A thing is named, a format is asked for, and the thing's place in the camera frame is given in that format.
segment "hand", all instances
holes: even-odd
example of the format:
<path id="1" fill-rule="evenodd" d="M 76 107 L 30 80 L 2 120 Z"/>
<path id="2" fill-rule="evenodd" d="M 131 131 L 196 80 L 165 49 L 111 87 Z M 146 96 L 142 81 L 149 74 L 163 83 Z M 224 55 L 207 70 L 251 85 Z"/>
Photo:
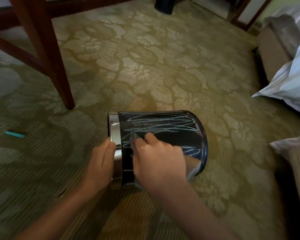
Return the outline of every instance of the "hand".
<path id="1" fill-rule="evenodd" d="M 133 173 L 153 197 L 169 184 L 186 183 L 186 162 L 181 147 L 159 141 L 152 133 L 135 141 Z"/>
<path id="2" fill-rule="evenodd" d="M 110 142 L 109 138 L 92 150 L 88 167 L 78 187 L 78 193 L 86 201 L 111 182 L 115 151 L 116 144 Z"/>

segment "metal band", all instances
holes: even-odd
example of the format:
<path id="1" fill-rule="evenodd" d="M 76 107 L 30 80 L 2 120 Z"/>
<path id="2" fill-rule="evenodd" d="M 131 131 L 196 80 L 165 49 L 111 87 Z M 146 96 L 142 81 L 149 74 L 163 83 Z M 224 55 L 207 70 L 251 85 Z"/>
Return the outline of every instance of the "metal band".
<path id="1" fill-rule="evenodd" d="M 108 133 L 110 141 L 113 141 L 116 144 L 113 162 L 113 176 L 110 187 L 112 190 L 118 190 L 121 188 L 122 182 L 122 152 L 120 123 L 117 112 L 109 112 L 108 114 Z"/>

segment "blue chalk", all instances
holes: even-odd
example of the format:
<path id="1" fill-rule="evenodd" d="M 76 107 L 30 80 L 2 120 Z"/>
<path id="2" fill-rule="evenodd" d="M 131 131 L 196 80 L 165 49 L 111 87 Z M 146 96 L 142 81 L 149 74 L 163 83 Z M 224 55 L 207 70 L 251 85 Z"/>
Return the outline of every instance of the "blue chalk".
<path id="1" fill-rule="evenodd" d="M 16 132 L 11 132 L 11 131 L 5 131 L 4 132 L 5 134 L 7 135 L 10 135 L 10 136 L 15 136 L 15 137 L 19 137 L 19 138 L 24 138 L 26 135 L 23 135 L 23 134 L 19 134 L 19 133 L 16 133 Z"/>

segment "floor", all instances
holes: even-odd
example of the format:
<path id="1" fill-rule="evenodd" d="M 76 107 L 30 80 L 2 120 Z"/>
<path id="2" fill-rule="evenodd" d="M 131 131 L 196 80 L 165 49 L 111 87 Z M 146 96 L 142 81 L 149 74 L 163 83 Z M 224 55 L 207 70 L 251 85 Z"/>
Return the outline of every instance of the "floor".
<path id="1" fill-rule="evenodd" d="M 269 143 L 300 136 L 300 117 L 260 88 L 254 37 L 190 1 L 172 15 L 135 0 L 53 20 L 76 108 L 46 76 L 0 51 L 0 240 L 49 209 L 80 179 L 107 113 L 190 110 L 208 135 L 192 185 L 242 239 L 286 239 Z M 33 50 L 22 28 L 0 33 Z M 26 133 L 16 138 L 7 129 Z M 136 188 L 98 195 L 63 239 L 186 239 Z"/>
<path id="2" fill-rule="evenodd" d="M 213 12 L 219 17 L 226 19 L 230 10 L 230 3 L 225 0 L 192 0 L 199 6 Z"/>

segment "black trash can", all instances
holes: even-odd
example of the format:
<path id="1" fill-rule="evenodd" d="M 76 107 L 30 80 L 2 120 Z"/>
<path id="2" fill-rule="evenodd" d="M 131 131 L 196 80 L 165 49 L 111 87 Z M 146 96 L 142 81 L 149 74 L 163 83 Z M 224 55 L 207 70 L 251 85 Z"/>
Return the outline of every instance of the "black trash can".
<path id="1" fill-rule="evenodd" d="M 110 112 L 108 136 L 116 143 L 112 189 L 134 185 L 133 151 L 129 139 L 133 133 L 144 138 L 151 132 L 158 140 L 180 146 L 184 155 L 200 162 L 198 173 L 204 170 L 208 156 L 208 140 L 200 120 L 191 112 Z"/>
<path id="2" fill-rule="evenodd" d="M 175 3 L 176 0 L 156 0 L 154 8 L 159 12 L 171 15 Z"/>

